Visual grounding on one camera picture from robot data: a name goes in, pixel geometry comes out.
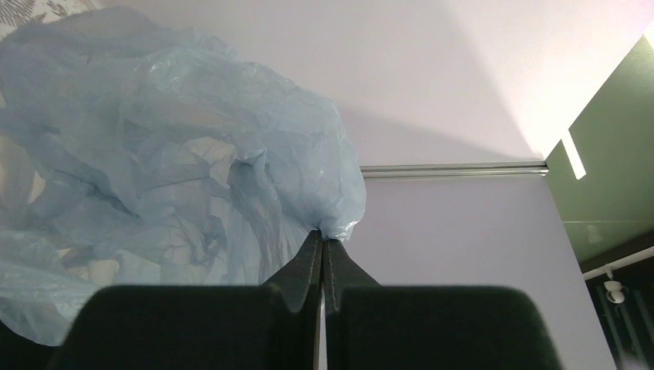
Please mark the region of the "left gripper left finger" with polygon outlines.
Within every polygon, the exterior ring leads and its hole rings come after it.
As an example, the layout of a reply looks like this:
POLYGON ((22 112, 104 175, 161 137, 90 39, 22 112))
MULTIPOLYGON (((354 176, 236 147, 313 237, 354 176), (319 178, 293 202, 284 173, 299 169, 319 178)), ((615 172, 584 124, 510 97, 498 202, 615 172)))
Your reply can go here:
POLYGON ((116 285, 73 322, 52 369, 315 369, 322 235, 260 285, 116 285))

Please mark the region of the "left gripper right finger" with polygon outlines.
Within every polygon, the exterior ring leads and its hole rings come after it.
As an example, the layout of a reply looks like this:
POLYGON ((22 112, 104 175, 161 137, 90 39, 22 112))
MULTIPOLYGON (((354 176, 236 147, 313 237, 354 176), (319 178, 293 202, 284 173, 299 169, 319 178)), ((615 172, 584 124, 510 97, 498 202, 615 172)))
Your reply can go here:
POLYGON ((560 369, 532 300, 500 286, 383 286, 341 242, 322 252, 330 369, 560 369))

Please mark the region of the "light blue plastic trash bag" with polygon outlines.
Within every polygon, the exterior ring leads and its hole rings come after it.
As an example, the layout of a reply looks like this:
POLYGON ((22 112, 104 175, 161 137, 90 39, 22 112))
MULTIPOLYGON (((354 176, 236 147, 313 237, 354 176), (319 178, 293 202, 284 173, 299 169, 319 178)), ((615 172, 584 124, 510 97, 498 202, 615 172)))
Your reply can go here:
POLYGON ((257 285, 366 188, 333 101, 127 7, 1 42, 1 321, 62 343, 99 289, 257 285))

